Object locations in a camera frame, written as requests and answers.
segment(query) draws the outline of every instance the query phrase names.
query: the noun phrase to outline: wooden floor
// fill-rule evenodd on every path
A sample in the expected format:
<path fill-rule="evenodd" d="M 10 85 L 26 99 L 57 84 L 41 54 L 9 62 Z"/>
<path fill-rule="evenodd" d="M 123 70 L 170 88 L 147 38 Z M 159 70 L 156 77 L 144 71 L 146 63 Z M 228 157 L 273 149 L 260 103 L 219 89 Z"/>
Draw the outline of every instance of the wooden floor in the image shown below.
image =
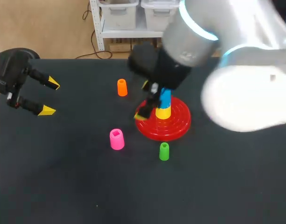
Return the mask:
<path fill-rule="evenodd" d="M 76 58 L 93 53 L 91 13 L 82 20 L 88 2 L 0 0 L 0 51 L 24 47 L 36 51 L 41 58 Z M 127 57 L 128 53 L 113 55 L 113 58 Z"/>

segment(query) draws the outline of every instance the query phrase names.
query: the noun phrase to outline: white storage box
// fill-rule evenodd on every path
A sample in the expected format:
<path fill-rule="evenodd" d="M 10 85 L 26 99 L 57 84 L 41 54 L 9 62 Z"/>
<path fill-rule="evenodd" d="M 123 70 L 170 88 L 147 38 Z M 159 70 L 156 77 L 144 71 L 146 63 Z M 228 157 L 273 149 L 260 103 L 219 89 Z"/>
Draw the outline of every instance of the white storage box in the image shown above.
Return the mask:
<path fill-rule="evenodd" d="M 179 7 L 179 0 L 142 0 L 141 6 L 145 9 L 147 29 L 164 31 Z"/>
<path fill-rule="evenodd" d="M 119 2 L 127 2 L 126 0 L 111 0 L 113 4 L 103 4 L 100 1 L 98 6 L 102 9 L 102 15 L 105 19 L 105 25 L 108 29 L 135 29 L 136 28 L 136 6 L 139 0 L 129 0 L 130 3 L 118 4 Z"/>

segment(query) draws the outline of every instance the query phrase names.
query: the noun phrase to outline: metal shelf frame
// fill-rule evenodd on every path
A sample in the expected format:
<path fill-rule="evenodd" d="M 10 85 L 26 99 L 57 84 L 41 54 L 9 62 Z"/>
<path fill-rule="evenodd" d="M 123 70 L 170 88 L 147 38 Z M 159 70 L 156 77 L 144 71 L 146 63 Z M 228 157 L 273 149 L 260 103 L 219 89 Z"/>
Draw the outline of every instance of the metal shelf frame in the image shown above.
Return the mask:
<path fill-rule="evenodd" d="M 105 50 L 104 38 L 152 38 L 162 37 L 163 32 L 147 30 L 145 12 L 141 7 L 137 8 L 136 28 L 133 30 L 110 30 L 105 19 L 100 19 L 98 0 L 90 0 L 96 40 L 99 50 Z"/>

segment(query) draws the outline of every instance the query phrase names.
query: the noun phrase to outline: red ring stand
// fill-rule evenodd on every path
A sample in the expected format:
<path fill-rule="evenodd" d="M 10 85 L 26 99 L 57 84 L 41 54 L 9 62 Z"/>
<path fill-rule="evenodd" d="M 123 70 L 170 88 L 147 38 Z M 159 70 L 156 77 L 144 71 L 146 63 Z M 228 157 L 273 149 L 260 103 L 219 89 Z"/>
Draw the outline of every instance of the red ring stand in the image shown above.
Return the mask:
<path fill-rule="evenodd" d="M 156 117 L 155 109 L 148 120 L 136 120 L 139 131 L 156 141 L 172 141 L 182 137 L 191 126 L 191 114 L 187 105 L 178 98 L 171 98 L 171 117 L 162 120 Z"/>

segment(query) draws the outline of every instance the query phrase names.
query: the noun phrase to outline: cable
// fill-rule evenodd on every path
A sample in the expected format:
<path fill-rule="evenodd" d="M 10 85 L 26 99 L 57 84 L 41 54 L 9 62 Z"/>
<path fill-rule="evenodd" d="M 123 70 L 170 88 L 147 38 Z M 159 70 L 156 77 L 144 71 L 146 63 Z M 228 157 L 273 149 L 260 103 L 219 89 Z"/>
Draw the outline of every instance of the cable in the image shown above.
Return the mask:
<path fill-rule="evenodd" d="M 90 2 L 88 2 L 87 10 L 83 13 L 83 20 L 86 20 L 89 12 L 90 13 L 92 12 L 91 10 L 89 10 L 89 6 L 90 6 Z"/>
<path fill-rule="evenodd" d="M 96 51 L 96 50 L 95 50 L 95 46 L 94 46 L 93 41 L 92 41 L 94 33 L 95 33 L 95 30 L 94 30 L 94 31 L 92 32 L 92 34 L 91 34 L 91 45 L 92 45 L 92 47 L 93 47 L 94 53 L 87 54 L 87 55 L 81 55 L 81 56 L 76 57 L 75 59 L 79 59 L 79 58 L 81 58 L 81 57 L 90 56 L 90 55 L 96 55 L 99 59 L 110 59 L 110 58 L 113 56 L 113 53 L 112 53 L 111 51 L 108 51 L 108 50 Z M 99 57 L 99 56 L 98 56 L 98 53 L 101 53 L 101 52 L 110 53 L 110 56 L 109 56 L 108 58 Z"/>
<path fill-rule="evenodd" d="M 91 12 L 91 11 L 89 10 L 89 6 L 90 6 L 90 2 L 88 2 L 87 10 L 83 13 L 83 17 L 82 17 L 83 20 L 86 20 L 88 14 L 89 14 L 89 12 Z M 82 58 L 82 57 L 85 57 L 85 56 L 91 56 L 91 55 L 96 55 L 99 59 L 110 59 L 110 58 L 113 56 L 113 53 L 112 53 L 111 51 L 108 51 L 108 50 L 96 51 L 95 46 L 94 46 L 93 41 L 92 41 L 93 36 L 94 36 L 94 33 L 95 33 L 95 30 L 94 30 L 94 31 L 92 32 L 92 34 L 91 34 L 91 45 L 92 45 L 92 47 L 93 47 L 94 53 L 87 54 L 87 55 L 81 55 L 81 56 L 76 57 L 75 59 L 79 59 L 79 58 Z M 99 53 L 102 53 L 102 52 L 110 53 L 110 56 L 107 57 L 107 58 L 102 58 L 102 57 L 100 57 L 100 56 L 98 55 Z"/>

